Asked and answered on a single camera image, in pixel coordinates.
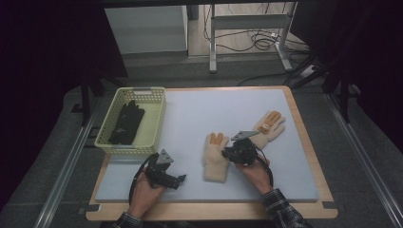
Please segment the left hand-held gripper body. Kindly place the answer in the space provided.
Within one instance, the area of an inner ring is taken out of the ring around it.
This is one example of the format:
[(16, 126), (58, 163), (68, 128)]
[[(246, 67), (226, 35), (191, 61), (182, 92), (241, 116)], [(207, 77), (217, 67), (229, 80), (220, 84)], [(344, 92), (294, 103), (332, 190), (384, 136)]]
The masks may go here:
[(168, 188), (169, 184), (178, 183), (176, 177), (166, 173), (167, 168), (174, 160), (163, 149), (160, 153), (151, 154), (148, 157), (145, 175), (147, 176), (152, 188), (164, 186)]

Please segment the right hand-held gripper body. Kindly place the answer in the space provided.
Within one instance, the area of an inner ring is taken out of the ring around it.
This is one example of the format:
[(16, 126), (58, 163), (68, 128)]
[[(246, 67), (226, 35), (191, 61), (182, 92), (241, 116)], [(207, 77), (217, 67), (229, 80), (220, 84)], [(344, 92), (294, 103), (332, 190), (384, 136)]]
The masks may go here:
[(250, 138), (258, 135), (258, 131), (240, 131), (232, 138), (233, 146), (230, 161), (239, 164), (250, 165), (258, 156), (256, 146)]

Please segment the beige glove with orange fingers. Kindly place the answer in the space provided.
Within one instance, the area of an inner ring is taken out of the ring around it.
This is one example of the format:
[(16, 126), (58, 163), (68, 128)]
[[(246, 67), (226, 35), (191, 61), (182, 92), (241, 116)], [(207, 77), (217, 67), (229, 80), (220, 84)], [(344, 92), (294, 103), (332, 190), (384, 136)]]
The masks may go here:
[(203, 177), (206, 181), (225, 182), (229, 160), (221, 153), (229, 139), (222, 133), (210, 133), (206, 137), (203, 153)]
[(285, 118), (278, 111), (268, 111), (254, 126), (257, 135), (251, 137), (252, 143), (263, 149), (285, 130)]

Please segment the pale yellow plastic basket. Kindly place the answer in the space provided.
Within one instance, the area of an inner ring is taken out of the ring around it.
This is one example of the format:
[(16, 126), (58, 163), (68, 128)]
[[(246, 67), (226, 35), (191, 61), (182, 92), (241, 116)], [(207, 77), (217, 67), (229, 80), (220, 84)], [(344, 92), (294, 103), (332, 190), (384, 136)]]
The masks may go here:
[[(109, 141), (119, 114), (125, 105), (134, 101), (144, 110), (137, 134), (130, 144), (112, 143)], [(131, 154), (145, 156), (158, 150), (165, 112), (165, 89), (163, 87), (121, 87), (106, 113), (106, 117), (98, 132), (95, 145), (108, 154)]]

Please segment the black glove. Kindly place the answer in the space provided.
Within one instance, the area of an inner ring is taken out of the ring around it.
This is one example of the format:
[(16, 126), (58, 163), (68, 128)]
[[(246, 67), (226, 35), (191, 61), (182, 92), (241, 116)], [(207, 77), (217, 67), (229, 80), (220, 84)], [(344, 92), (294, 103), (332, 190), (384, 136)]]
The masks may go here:
[(112, 144), (132, 144), (144, 113), (145, 110), (140, 108), (134, 100), (131, 100), (128, 104), (124, 104), (108, 141)]

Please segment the person's right hand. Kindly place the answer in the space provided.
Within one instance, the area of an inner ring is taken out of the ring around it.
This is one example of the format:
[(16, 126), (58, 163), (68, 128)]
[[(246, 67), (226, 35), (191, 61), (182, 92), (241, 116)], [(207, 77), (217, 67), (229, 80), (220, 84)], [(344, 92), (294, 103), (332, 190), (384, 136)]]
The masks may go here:
[(254, 160), (250, 165), (236, 164), (239, 171), (248, 179), (248, 181), (256, 187), (261, 195), (264, 195), (273, 190), (270, 183), (271, 178), (267, 173), (267, 165), (270, 163), (265, 158), (261, 157), (264, 162)]

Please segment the person's left hand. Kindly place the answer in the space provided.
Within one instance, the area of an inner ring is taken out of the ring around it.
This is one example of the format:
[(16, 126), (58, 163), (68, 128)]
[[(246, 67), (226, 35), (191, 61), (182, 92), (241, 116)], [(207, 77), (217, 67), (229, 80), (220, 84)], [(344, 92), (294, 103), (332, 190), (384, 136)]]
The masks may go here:
[(153, 188), (147, 176), (142, 173), (136, 181), (127, 213), (132, 217), (140, 219), (158, 202), (164, 191), (165, 187), (163, 186)]

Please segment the light grey table mat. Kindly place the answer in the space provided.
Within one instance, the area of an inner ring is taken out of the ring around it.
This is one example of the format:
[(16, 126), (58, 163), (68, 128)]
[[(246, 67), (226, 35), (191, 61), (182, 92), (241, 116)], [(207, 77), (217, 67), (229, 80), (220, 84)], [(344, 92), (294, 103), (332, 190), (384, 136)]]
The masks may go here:
[[(285, 88), (235, 90), (166, 90), (165, 112), (158, 150), (173, 158), (167, 172), (186, 175), (177, 190), (167, 190), (164, 201), (256, 200), (257, 190), (235, 166), (224, 183), (203, 178), (202, 156), (206, 136), (221, 132), (228, 137), (248, 131), (268, 111), (285, 118), (285, 130), (263, 149), (274, 172), (274, 185), (290, 201), (316, 201), (316, 181), (306, 159)], [(145, 156), (110, 154), (111, 161), (96, 194), (100, 201), (125, 201), (133, 176)]]

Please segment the black stand legs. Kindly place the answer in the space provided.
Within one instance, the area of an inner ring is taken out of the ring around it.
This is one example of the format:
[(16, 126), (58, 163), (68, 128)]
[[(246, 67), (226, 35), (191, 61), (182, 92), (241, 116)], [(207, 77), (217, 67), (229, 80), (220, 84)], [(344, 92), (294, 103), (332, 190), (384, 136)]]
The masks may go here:
[(108, 76), (107, 74), (101, 71), (91, 71), (84, 73), (81, 76), (80, 80), (82, 102), (80, 104), (75, 104), (71, 109), (72, 113), (81, 113), (83, 115), (82, 126), (86, 126), (86, 124), (89, 122), (91, 114), (89, 91), (92, 91), (95, 97), (102, 97), (106, 93), (106, 89), (102, 83), (103, 79), (109, 81), (110, 83), (116, 85), (117, 87), (126, 86), (124, 82), (112, 76)]

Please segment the black tripod stand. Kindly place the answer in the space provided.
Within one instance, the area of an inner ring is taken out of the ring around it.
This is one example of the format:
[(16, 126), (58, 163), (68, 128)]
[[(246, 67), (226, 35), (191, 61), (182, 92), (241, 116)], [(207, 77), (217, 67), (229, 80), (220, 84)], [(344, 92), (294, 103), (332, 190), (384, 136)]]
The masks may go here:
[(285, 86), (290, 88), (301, 88), (311, 83), (313, 80), (323, 77), (324, 81), (321, 85), (321, 90), (325, 94), (334, 93), (338, 88), (339, 93), (336, 94), (336, 101), (338, 104), (338, 111), (343, 120), (349, 124), (350, 118), (348, 114), (348, 104), (350, 98), (355, 98), (350, 91), (351, 84), (349, 82), (349, 70), (346, 64), (346, 52), (343, 51), (338, 54), (334, 60), (326, 65), (321, 65), (318, 69), (305, 77), (302, 77), (302, 72), (317, 62), (317, 58), (309, 55), (299, 66), (288, 71), (288, 76), (283, 82)]

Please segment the white cabinet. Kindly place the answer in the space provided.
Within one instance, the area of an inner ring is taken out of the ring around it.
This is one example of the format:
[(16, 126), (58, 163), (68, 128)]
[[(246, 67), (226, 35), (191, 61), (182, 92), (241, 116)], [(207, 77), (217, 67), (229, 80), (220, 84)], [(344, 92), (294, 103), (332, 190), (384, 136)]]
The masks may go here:
[(105, 9), (122, 54), (187, 50), (186, 6)]

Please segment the metal floor rail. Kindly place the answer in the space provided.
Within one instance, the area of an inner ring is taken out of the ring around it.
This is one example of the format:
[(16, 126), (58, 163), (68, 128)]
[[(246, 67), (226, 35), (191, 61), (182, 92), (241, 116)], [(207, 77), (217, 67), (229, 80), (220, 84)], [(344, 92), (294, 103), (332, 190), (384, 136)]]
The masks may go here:
[(42, 210), (33, 225), (33, 228), (49, 228), (51, 225), (57, 208), (67, 189), (67, 185), (72, 176), (74, 168), (81, 156), (87, 136), (89, 135), (90, 129), (93, 126), (101, 102), (101, 99), (95, 100), (94, 105), (92, 106), (93, 113), (89, 115), (86, 124), (80, 128), (79, 134), (73, 146), (67, 153), (67, 158), (50, 190), (50, 193), (48, 194), (48, 198), (45, 201), (44, 206), (42, 207)]
[(384, 207), (387, 215), (393, 223), (394, 228), (403, 228), (403, 210), (394, 197), (392, 191), (387, 186), (384, 180), (382, 180), (374, 164), (372, 163), (367, 151), (363, 147), (360, 139), (356, 135), (352, 126), (345, 121), (340, 112), (338, 111), (339, 105), (334, 97), (329, 94), (325, 94), (324, 98), (329, 103), (332, 112), (336, 118), (336, 121), (340, 125), (340, 128), (347, 138), (350, 146), (352, 147), (357, 159), (363, 168), (367, 179), (377, 194), (382, 206)]

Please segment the grey metal stand frame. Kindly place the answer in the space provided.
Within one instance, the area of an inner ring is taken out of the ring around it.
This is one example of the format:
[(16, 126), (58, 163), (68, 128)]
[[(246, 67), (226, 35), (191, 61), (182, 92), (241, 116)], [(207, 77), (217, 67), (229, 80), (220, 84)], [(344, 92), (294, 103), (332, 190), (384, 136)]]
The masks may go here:
[(228, 29), (282, 29), (282, 34), (275, 48), (278, 57), (282, 62), (284, 70), (289, 72), (292, 70), (291, 63), (285, 53), (285, 41), (291, 27), (294, 12), (297, 3), (292, 2), (288, 11), (282, 14), (264, 14), (264, 15), (223, 15), (217, 16), (215, 13), (215, 5), (211, 5), (211, 22), (210, 22), (210, 52), (209, 52), (209, 71), (217, 72), (217, 52), (215, 42), (215, 32), (217, 30)]

